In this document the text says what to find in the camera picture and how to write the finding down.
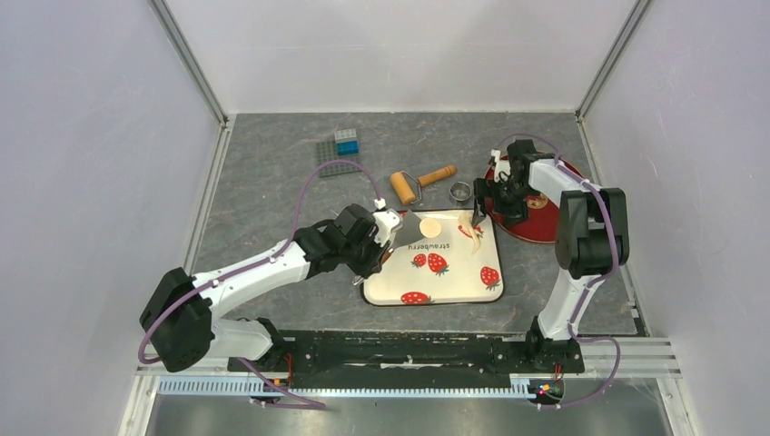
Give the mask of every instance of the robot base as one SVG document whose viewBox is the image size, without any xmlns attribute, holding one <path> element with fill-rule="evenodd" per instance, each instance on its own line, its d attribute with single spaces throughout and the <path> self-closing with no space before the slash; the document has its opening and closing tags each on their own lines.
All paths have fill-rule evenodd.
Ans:
<svg viewBox="0 0 770 436">
<path fill-rule="evenodd" d="M 532 343 L 504 334 L 268 331 L 273 347 L 254 366 L 290 373 L 295 389 L 505 388 L 512 373 L 585 370 L 576 342 L 533 354 Z M 248 370 L 230 359 L 228 371 Z"/>
</svg>

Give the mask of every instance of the round dough piece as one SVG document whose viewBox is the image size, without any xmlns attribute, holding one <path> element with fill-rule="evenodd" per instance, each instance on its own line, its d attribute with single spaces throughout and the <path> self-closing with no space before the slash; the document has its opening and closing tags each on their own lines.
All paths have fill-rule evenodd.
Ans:
<svg viewBox="0 0 770 436">
<path fill-rule="evenodd" d="M 423 218 L 420 222 L 420 233 L 426 238 L 435 238 L 441 234 L 441 223 L 436 218 Z"/>
</svg>

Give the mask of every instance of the rolling pin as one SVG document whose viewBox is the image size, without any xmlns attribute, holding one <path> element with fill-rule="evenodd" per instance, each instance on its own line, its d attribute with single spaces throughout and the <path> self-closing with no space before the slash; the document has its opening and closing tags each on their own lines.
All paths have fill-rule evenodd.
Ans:
<svg viewBox="0 0 770 436">
<path fill-rule="evenodd" d="M 454 175 L 456 172 L 457 167 L 455 165 L 448 165 L 441 168 L 440 170 L 434 171 L 433 173 L 421 175 L 417 178 L 417 181 L 420 183 L 420 187 L 424 188 L 431 183 L 437 182 L 441 179 L 446 179 L 447 177 Z"/>
<path fill-rule="evenodd" d="M 399 200 L 405 206 L 408 206 L 417 201 L 417 195 L 411 190 L 409 182 L 407 182 L 404 172 L 393 173 L 390 175 L 390 185 L 393 186 L 393 190 L 399 196 Z"/>
</svg>

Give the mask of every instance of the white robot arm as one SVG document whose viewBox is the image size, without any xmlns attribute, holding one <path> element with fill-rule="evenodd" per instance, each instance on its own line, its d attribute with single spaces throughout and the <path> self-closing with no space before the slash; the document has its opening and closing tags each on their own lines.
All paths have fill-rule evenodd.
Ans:
<svg viewBox="0 0 770 436">
<path fill-rule="evenodd" d="M 551 359 L 551 354 L 577 348 L 572 335 L 578 334 L 580 319 L 603 283 L 600 278 L 613 267 L 605 226 L 613 228 L 618 263 L 624 264 L 628 258 L 626 196 L 620 189 L 605 189 L 578 177 L 553 154 L 538 153 L 531 140 L 509 145 L 508 160 L 493 150 L 490 162 L 493 180 L 474 182 L 474 224 L 488 212 L 501 214 L 508 225 L 526 221 L 526 197 L 538 193 L 559 208 L 555 244 L 558 277 L 546 307 L 528 332 L 532 359 L 543 360 L 548 366 L 558 359 Z M 599 193 L 607 207 L 609 223 L 589 187 Z"/>
<path fill-rule="evenodd" d="M 292 241 L 282 241 L 226 268 L 193 277 L 182 268 L 165 274 L 140 317 L 146 331 L 175 301 L 205 288 L 162 321 L 153 334 L 154 351 L 166 369 L 182 371 L 204 355 L 257 360 L 272 346 L 271 324 L 224 320 L 224 314 L 285 284 L 330 272 L 341 263 L 359 280 L 381 271 L 388 252 L 415 241 L 397 240 L 400 215 L 384 209 L 384 203 L 376 205 L 379 210 L 370 213 L 352 204 L 336 219 L 299 229 Z"/>
</svg>

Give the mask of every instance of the red strawberry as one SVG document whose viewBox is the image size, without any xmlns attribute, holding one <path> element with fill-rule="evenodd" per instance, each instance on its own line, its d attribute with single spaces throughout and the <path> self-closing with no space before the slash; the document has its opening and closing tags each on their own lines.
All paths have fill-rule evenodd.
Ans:
<svg viewBox="0 0 770 436">
<path fill-rule="evenodd" d="M 420 268 L 421 266 L 424 266 L 425 262 L 427 261 L 428 261 L 428 258 L 425 257 L 425 254 L 418 254 L 414 256 L 414 260 L 411 261 L 411 264 L 415 268 Z"/>
<path fill-rule="evenodd" d="M 436 275 L 444 275 L 444 273 L 449 271 L 449 265 L 447 265 L 447 261 L 444 260 L 440 254 L 435 253 L 428 255 L 428 267 L 431 271 L 436 273 Z"/>
<path fill-rule="evenodd" d="M 428 304 L 430 297 L 422 292 L 407 292 L 401 295 L 404 304 Z"/>
<path fill-rule="evenodd" d="M 476 235 L 477 235 L 479 238 L 483 238 L 483 237 L 484 237 L 484 231 L 483 231 L 483 230 L 481 230 L 481 226 L 480 226 L 480 225 L 474 225 L 474 226 L 473 226 L 473 229 L 474 229 L 474 230 L 476 230 Z M 463 229 L 463 228 L 462 228 L 462 225 L 458 225 L 458 230 L 459 230 L 459 231 L 460 231 L 462 234 L 466 235 L 466 236 L 467 236 L 467 237 L 469 237 L 469 238 L 472 238 L 472 237 L 473 237 L 473 236 L 471 236 L 471 235 L 470 235 L 470 233 L 468 233 L 468 231 L 466 231 L 465 229 Z"/>
<path fill-rule="evenodd" d="M 487 285 L 487 291 L 494 290 L 500 284 L 500 273 L 494 268 L 481 268 L 481 281 Z"/>
</svg>

